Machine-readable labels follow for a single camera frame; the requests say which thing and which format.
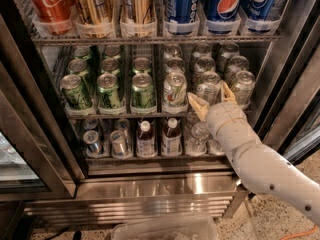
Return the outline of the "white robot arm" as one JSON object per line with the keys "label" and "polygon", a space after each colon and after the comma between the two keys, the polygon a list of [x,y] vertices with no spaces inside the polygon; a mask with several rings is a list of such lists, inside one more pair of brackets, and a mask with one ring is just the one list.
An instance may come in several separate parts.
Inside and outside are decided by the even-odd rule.
{"label": "white robot arm", "polygon": [[189,92],[188,102],[221,145],[242,184],[295,207],[320,226],[320,185],[277,151],[263,144],[230,90],[214,105]]}

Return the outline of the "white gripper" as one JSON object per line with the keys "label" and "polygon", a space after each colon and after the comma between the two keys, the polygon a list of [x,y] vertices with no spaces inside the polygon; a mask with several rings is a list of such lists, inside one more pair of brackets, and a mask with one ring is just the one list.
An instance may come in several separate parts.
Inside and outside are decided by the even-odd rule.
{"label": "white gripper", "polygon": [[209,132],[221,145],[228,158],[243,144],[260,143],[258,135],[247,121],[241,107],[225,81],[221,81],[221,101],[210,107],[209,103],[188,92],[188,101],[198,118],[206,124]]}

